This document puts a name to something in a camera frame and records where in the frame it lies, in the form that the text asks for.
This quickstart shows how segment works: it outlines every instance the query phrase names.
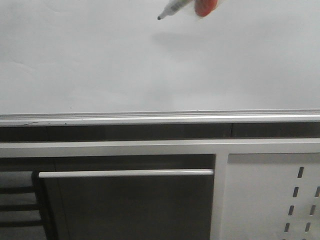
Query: gray surface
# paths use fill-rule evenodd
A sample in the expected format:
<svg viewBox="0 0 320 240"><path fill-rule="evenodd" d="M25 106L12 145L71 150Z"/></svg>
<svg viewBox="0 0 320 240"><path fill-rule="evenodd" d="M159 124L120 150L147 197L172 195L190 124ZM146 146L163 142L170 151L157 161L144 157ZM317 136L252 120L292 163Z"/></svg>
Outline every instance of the gray surface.
<svg viewBox="0 0 320 240"><path fill-rule="evenodd" d="M212 176L59 182L70 240L209 239Z"/></svg>
<svg viewBox="0 0 320 240"><path fill-rule="evenodd" d="M219 239L319 239L320 214L309 215L311 206L319 202L315 198L319 158L319 153L230 154ZM300 167L304 171L298 178ZM294 206L292 216L290 206ZM309 232L305 232L307 223L311 223Z"/></svg>
<svg viewBox="0 0 320 240"><path fill-rule="evenodd" d="M31 171L0 172L0 188L32 186ZM0 194L0 206L36 204L35 193ZM22 222L41 220L38 210L1 211L1 222ZM0 227L1 240L46 240L43 226Z"/></svg>
<svg viewBox="0 0 320 240"><path fill-rule="evenodd" d="M0 115L320 109L320 1L2 0Z"/></svg>

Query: finger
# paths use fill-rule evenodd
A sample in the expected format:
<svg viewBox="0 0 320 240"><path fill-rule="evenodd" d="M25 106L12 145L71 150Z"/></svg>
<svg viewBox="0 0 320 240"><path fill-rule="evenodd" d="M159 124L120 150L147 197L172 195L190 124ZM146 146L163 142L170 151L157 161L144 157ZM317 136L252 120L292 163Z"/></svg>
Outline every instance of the finger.
<svg viewBox="0 0 320 240"><path fill-rule="evenodd" d="M199 17L205 17L217 7L218 0L195 0L194 10Z"/></svg>

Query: perforated panel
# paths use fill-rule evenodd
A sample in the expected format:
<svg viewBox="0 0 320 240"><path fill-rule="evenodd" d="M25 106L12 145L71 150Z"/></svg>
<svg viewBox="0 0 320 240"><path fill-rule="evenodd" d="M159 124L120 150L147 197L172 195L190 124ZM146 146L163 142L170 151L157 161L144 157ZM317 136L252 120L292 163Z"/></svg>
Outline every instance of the perforated panel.
<svg viewBox="0 0 320 240"><path fill-rule="evenodd" d="M318 240L320 154L231 154L222 240Z"/></svg>

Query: cabinet door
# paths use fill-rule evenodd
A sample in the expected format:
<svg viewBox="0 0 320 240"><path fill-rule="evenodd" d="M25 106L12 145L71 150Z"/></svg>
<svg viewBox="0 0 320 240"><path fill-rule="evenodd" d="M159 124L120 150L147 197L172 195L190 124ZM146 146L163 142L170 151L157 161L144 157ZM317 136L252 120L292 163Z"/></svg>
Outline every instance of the cabinet door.
<svg viewBox="0 0 320 240"><path fill-rule="evenodd" d="M213 155L77 157L57 171L213 169ZM71 240L209 240L213 175L59 178Z"/></svg>

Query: dark panel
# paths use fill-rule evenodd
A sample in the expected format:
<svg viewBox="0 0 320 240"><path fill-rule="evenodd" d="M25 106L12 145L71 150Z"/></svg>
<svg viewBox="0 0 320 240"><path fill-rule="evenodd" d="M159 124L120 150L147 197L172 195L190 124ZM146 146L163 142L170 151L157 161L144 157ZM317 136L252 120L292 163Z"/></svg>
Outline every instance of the dark panel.
<svg viewBox="0 0 320 240"><path fill-rule="evenodd" d="M33 192L33 186L0 188L0 194L28 194Z"/></svg>
<svg viewBox="0 0 320 240"><path fill-rule="evenodd" d="M229 138L231 124L49 126L50 141L133 141Z"/></svg>
<svg viewBox="0 0 320 240"><path fill-rule="evenodd" d="M66 216L64 212L61 190L59 182L55 178L43 179L44 191L47 197L47 205L49 214L52 216L58 240L69 240L69 233L66 224Z"/></svg>
<svg viewBox="0 0 320 240"><path fill-rule="evenodd" d="M78 156L55 158L57 171L213 169L215 156L144 155L144 156Z"/></svg>
<svg viewBox="0 0 320 240"><path fill-rule="evenodd" d="M0 172L54 170L54 160L49 157L0 158Z"/></svg>
<svg viewBox="0 0 320 240"><path fill-rule="evenodd" d="M319 138L320 122L234 123L232 138Z"/></svg>
<svg viewBox="0 0 320 240"><path fill-rule="evenodd" d="M212 176L59 179L71 240L209 240Z"/></svg>
<svg viewBox="0 0 320 240"><path fill-rule="evenodd" d="M42 142L47 140L45 126L0 127L0 142Z"/></svg>

